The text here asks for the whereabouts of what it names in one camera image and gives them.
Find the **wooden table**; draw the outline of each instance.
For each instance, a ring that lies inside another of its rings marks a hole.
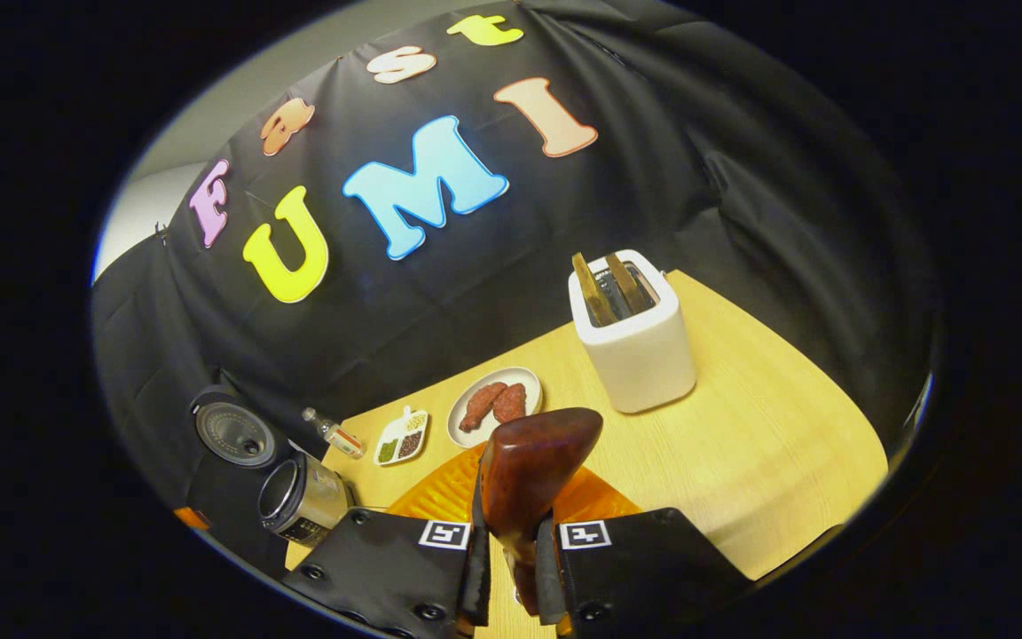
[[[543,384],[543,410],[585,406],[605,418],[586,466],[645,509],[675,506],[749,579],[758,579],[863,505],[885,476],[885,453],[867,418],[794,347],[684,272],[668,275],[681,299],[696,363],[689,395],[636,415],[617,413],[573,323],[477,367],[343,421],[369,454],[330,450],[324,462],[353,482],[366,506],[392,504],[461,452],[446,418],[460,394],[503,367],[526,367]],[[425,449],[393,466],[373,464],[380,429],[405,405],[428,410]],[[512,599],[506,563],[492,541],[492,636],[551,639]],[[309,550],[289,545],[294,569]]]

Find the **plate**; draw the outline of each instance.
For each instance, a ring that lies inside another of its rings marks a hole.
[[[539,413],[540,407],[543,406],[543,384],[539,383],[539,377],[528,371],[528,369],[510,367],[503,368],[494,373],[487,373],[487,375],[483,375],[475,383],[468,386],[466,392],[463,392],[463,395],[460,396],[460,399],[455,401],[452,412],[447,414],[447,437],[451,438],[458,446],[471,448],[472,446],[481,444],[487,441],[487,437],[492,436],[495,426],[500,425],[500,421],[495,418],[495,412],[487,412],[487,415],[483,416],[483,420],[480,421],[478,428],[475,428],[470,433],[463,432],[460,429],[460,420],[463,420],[463,416],[467,413],[467,401],[471,400],[471,396],[477,390],[486,386],[486,384],[495,383],[495,381],[503,381],[507,385],[521,383],[527,390],[527,415]]]
[[[411,458],[420,454],[420,451],[425,447],[425,440],[428,440],[428,412],[426,410],[417,410],[413,412],[413,409],[409,406],[405,407],[405,415],[398,417],[397,420],[389,421],[385,424],[384,428],[381,428],[380,438],[377,438],[377,450],[373,452],[373,462],[378,466],[390,466],[392,464],[400,464],[402,461],[411,460]],[[401,445],[405,442],[405,438],[413,437],[414,433],[420,436],[420,440],[417,441],[417,447],[415,447],[409,454],[401,454]],[[382,448],[388,442],[397,442],[393,445],[393,452],[389,454],[384,461],[380,459],[380,452]]]

